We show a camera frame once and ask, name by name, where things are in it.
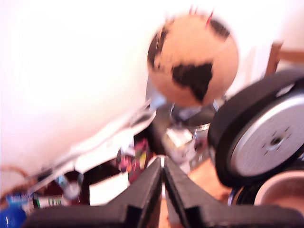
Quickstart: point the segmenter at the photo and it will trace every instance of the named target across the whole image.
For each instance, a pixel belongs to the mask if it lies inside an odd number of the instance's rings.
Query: pin
[[[207,26],[209,25],[209,23],[210,23],[210,21],[211,21],[211,18],[212,18],[212,15],[213,15],[213,11],[214,11],[214,9],[212,10],[210,16],[209,16],[208,19],[207,19],[206,27],[205,27],[205,28],[207,28]]]

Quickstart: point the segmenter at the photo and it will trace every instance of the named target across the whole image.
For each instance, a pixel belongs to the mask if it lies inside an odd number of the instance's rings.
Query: globe
[[[181,107],[209,105],[222,97],[237,67],[233,37],[224,25],[207,15],[184,15],[167,21],[148,50],[152,83],[167,100]]]

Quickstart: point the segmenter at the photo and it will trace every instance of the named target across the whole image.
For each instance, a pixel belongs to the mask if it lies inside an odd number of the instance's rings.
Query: white wall
[[[3,1],[1,164],[33,173],[143,103],[153,34],[192,3],[215,8],[235,33],[240,64],[229,95],[261,77],[274,39],[304,45],[301,0]]]

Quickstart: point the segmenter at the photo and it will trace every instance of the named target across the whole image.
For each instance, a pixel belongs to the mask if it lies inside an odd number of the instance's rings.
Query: globe stand
[[[173,103],[170,119],[174,125],[180,128],[187,128],[190,131],[206,130],[218,108],[218,103],[215,100],[213,104],[205,107],[179,107]]]

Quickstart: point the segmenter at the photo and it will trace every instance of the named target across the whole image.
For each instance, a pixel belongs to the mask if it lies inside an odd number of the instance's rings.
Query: wooden chair
[[[283,43],[272,44],[265,76],[268,76],[276,71],[280,60],[304,64],[304,50],[282,50],[282,44]]]

